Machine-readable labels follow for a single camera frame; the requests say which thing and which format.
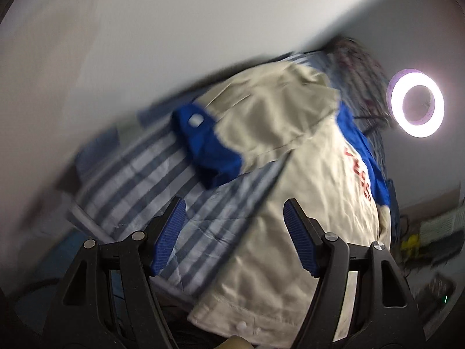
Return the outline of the striped blue white quilt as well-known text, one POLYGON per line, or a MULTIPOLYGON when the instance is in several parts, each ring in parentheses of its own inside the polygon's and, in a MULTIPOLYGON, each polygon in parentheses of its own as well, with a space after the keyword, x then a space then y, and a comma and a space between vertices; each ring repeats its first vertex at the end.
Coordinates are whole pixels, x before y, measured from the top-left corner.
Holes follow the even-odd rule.
POLYGON ((103 243, 123 240, 160 215, 174 196, 187 205, 186 225, 160 286, 196 299, 239 243, 245 227, 278 180, 278 160, 207 190, 177 142, 170 116, 142 114, 144 133, 83 183, 69 221, 103 243))

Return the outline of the folded floral blanket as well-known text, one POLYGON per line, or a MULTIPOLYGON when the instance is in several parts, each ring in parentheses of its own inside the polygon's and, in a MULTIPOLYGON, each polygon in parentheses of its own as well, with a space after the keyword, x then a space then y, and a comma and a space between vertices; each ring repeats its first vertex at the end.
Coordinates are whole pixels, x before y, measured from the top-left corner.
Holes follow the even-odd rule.
POLYGON ((388 79, 378 61, 359 42, 340 35, 330 42, 329 55, 347 88, 354 115, 390 124, 386 100, 388 79))

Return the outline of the yellow box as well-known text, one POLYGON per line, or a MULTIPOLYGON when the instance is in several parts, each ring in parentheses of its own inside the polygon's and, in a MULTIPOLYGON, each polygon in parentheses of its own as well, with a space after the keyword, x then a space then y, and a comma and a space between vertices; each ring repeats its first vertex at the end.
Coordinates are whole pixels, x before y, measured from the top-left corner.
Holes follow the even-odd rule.
POLYGON ((403 240, 400 245, 400 253, 402 258, 407 260, 410 258, 416 258, 419 254, 419 248, 421 247, 421 240, 419 234, 413 234, 403 240))

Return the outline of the beige and blue jacket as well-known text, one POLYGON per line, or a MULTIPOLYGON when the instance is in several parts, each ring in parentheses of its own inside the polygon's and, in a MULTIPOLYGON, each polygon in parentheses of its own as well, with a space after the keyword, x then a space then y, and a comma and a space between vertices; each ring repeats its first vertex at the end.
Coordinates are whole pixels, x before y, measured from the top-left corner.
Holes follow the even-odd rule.
POLYGON ((280 61, 219 83, 195 102, 214 120, 220 144, 241 157, 241 173, 285 164, 244 237, 189 320, 220 336, 289 348, 317 282, 303 269, 284 224, 295 199, 306 215, 347 243, 389 243, 389 193, 366 140, 343 126, 341 96, 326 74, 280 61))

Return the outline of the black tripod stand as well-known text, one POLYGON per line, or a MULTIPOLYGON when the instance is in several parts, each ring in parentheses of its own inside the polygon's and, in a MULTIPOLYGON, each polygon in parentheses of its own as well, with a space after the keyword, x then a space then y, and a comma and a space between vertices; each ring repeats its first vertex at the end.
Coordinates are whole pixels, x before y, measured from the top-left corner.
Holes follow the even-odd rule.
POLYGON ((362 130, 362 133, 365 136, 369 136, 373 131, 376 131, 379 128, 390 127, 393 123, 393 118, 388 112, 381 114, 368 114, 368 115, 359 115, 354 116, 356 121, 368 121, 370 124, 362 130))

